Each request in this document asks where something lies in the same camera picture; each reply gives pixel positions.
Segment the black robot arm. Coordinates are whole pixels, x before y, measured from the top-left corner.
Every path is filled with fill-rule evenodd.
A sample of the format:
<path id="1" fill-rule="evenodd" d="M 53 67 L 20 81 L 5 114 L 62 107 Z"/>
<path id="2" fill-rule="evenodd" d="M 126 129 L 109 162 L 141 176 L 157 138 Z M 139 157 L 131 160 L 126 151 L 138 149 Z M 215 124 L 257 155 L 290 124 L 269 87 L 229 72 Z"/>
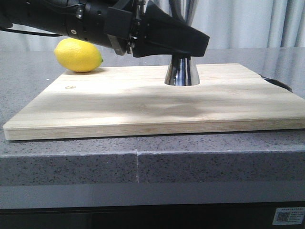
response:
<path id="1" fill-rule="evenodd" d="M 208 35 L 145 0 L 3 0 L 0 27 L 25 25 L 134 57 L 201 57 Z"/>

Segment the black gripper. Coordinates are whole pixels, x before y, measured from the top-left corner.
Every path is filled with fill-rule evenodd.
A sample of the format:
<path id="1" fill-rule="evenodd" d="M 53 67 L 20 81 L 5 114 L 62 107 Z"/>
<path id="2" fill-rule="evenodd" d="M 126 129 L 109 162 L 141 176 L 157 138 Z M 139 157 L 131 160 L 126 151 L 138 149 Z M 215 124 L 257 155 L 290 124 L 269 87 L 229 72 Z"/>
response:
<path id="1" fill-rule="evenodd" d="M 209 36 L 144 0 L 76 0 L 65 17 L 68 36 L 112 48 L 117 55 L 204 56 Z"/>

